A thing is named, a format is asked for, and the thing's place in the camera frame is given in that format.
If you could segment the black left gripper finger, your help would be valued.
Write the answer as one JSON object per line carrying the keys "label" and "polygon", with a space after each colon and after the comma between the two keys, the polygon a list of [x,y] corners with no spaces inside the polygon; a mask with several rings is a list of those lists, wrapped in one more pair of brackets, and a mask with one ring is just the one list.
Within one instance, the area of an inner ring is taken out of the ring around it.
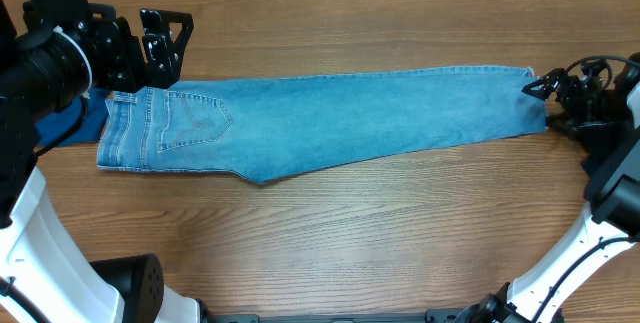
{"label": "black left gripper finger", "polygon": [[144,82],[146,86],[167,89],[179,80],[179,55],[174,43],[165,35],[150,34],[142,38],[147,64]]}
{"label": "black left gripper finger", "polygon": [[144,35],[165,35],[174,43],[179,55],[178,63],[182,68],[186,46],[194,29],[193,17],[188,13],[166,10],[141,9],[140,18]]}

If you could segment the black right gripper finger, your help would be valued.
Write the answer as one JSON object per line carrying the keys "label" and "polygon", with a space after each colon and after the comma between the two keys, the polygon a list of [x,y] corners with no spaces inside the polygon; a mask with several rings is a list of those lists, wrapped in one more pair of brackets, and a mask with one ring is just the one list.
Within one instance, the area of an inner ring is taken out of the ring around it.
{"label": "black right gripper finger", "polygon": [[546,101],[567,79],[568,74],[564,68],[555,68],[534,82],[525,85],[521,92],[536,99]]}
{"label": "black right gripper finger", "polygon": [[548,115],[545,118],[545,124],[549,129],[562,134],[570,140],[581,141],[583,138],[581,133],[582,121],[566,112]]}

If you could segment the light blue denim jeans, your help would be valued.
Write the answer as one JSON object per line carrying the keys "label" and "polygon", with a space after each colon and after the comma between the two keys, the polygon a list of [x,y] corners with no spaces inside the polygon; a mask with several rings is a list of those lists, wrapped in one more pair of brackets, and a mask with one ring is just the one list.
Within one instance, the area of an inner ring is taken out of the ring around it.
{"label": "light blue denim jeans", "polygon": [[544,104],[528,68],[181,81],[115,93],[104,170],[229,172],[254,183],[420,150],[535,134]]}

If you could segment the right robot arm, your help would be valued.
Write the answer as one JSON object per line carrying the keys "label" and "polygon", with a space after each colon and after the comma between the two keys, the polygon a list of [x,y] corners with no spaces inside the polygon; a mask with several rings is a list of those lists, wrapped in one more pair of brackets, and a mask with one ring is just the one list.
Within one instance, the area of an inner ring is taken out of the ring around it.
{"label": "right robot arm", "polygon": [[585,204],[569,231],[528,272],[458,312],[457,322],[560,322],[562,304],[599,268],[639,243],[639,56],[582,58],[523,87],[562,107],[548,128],[588,153]]}

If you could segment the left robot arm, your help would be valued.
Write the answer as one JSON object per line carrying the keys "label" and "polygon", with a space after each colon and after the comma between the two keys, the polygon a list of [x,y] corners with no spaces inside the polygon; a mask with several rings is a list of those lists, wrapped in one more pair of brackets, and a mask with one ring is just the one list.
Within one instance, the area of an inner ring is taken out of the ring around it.
{"label": "left robot arm", "polygon": [[1,15],[1,305],[18,322],[206,322],[201,301],[164,280],[153,254],[90,261],[55,211],[49,186],[77,178],[75,162],[43,142],[37,123],[73,104],[80,129],[94,88],[168,88],[193,30],[185,13],[142,10],[134,36],[109,5],[27,0],[27,30]]}

